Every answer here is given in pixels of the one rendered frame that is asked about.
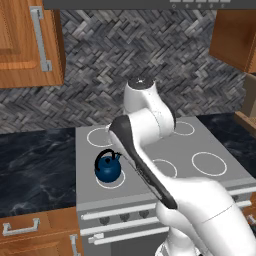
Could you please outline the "grey stove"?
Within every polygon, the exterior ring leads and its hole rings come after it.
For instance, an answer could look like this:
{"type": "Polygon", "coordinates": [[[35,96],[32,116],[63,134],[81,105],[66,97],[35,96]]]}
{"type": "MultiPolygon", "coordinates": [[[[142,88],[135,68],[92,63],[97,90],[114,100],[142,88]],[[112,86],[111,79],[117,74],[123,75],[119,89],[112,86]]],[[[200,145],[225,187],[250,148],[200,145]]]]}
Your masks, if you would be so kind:
{"type": "MultiPolygon", "coordinates": [[[[94,173],[98,154],[115,147],[103,126],[80,127],[75,132],[76,209],[85,256],[154,256],[165,240],[165,233],[108,244],[94,245],[88,238],[118,236],[166,227],[156,218],[156,197],[129,163],[121,158],[121,175],[113,183],[104,183],[94,173]],[[148,210],[147,218],[139,212],[148,210]],[[120,214],[130,214],[127,222],[120,214]],[[110,217],[107,225],[99,221],[110,217]]],[[[162,173],[174,178],[208,177],[220,182],[236,202],[245,208],[256,192],[256,179],[229,153],[196,117],[177,120],[175,132],[144,148],[162,173]]]]}

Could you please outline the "blue kettle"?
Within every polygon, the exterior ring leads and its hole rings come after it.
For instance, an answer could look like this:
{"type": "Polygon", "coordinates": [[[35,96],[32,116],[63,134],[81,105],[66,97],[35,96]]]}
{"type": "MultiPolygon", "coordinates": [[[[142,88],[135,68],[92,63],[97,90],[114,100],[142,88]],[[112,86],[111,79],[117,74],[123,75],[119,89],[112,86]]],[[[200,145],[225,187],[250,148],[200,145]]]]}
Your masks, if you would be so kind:
{"type": "Polygon", "coordinates": [[[94,173],[104,183],[112,183],[121,175],[121,154],[112,149],[101,151],[94,162],[94,173]]]}

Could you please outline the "wooden drawer front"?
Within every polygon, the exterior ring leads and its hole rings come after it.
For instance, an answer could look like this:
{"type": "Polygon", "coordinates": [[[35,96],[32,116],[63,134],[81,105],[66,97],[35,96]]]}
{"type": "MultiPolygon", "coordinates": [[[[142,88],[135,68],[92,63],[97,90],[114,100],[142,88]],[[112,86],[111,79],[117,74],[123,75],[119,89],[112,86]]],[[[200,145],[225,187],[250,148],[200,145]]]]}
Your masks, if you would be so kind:
{"type": "MultiPolygon", "coordinates": [[[[247,219],[248,215],[253,215],[254,219],[256,220],[256,192],[252,193],[252,195],[250,197],[250,201],[251,201],[252,205],[244,208],[242,210],[242,212],[246,219],[247,219]]],[[[250,225],[254,235],[256,236],[256,225],[252,225],[251,223],[249,223],[249,225],[250,225]]]]}
{"type": "Polygon", "coordinates": [[[78,228],[78,218],[75,207],[23,214],[0,218],[0,241],[53,234],[76,230],[78,228]],[[33,225],[34,218],[40,219],[39,229],[37,232],[6,237],[2,235],[4,223],[10,223],[12,229],[26,228],[33,225]]]}

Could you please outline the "wooden side cabinet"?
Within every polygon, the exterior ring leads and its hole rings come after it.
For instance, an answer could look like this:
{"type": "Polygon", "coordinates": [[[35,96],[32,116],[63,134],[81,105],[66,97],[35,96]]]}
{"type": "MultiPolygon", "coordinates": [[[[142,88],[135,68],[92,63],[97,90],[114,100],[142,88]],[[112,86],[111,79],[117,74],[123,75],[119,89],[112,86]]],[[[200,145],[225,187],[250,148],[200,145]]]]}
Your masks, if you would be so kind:
{"type": "Polygon", "coordinates": [[[240,111],[234,114],[234,120],[256,138],[256,73],[247,74],[243,87],[246,91],[240,111]]]}

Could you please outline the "grey range hood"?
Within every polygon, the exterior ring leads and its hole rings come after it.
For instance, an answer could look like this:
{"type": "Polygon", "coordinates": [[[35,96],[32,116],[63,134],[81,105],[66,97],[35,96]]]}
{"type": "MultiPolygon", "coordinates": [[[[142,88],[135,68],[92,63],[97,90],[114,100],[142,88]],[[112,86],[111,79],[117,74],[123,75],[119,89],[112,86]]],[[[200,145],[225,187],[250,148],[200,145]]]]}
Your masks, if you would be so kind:
{"type": "Polygon", "coordinates": [[[45,9],[102,10],[246,10],[256,9],[256,0],[43,0],[45,9]]]}

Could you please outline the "wooden base cupboard door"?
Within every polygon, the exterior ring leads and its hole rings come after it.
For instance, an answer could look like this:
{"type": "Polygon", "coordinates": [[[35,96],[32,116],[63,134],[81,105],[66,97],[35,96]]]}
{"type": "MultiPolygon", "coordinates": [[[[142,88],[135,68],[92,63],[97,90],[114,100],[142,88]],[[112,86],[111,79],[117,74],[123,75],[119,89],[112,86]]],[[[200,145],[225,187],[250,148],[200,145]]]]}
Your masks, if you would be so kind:
{"type": "MultiPolygon", "coordinates": [[[[43,235],[0,243],[0,256],[73,256],[70,235],[76,231],[43,235]]],[[[76,240],[78,252],[84,256],[81,239],[76,240]]]]}

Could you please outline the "wooden wall cupboard door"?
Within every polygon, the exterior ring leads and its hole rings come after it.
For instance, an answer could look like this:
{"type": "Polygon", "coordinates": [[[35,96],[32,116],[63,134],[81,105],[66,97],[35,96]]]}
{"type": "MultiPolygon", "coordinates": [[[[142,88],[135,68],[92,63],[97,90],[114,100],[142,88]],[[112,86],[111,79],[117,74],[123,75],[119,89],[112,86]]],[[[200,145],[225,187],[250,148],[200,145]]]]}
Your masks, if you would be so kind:
{"type": "Polygon", "coordinates": [[[60,11],[46,10],[43,0],[0,0],[0,88],[62,85],[65,69],[60,11]],[[30,6],[42,7],[40,23],[51,72],[41,70],[30,6]]]}

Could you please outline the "wooden wall cupboard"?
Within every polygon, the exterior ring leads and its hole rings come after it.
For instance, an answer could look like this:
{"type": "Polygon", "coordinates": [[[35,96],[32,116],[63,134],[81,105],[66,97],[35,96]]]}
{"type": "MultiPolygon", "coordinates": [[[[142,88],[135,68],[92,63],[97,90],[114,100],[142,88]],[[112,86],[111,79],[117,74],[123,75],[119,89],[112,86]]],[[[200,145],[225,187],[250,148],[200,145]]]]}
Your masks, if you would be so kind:
{"type": "Polygon", "coordinates": [[[256,73],[256,10],[218,10],[209,54],[246,73],[256,73]]]}

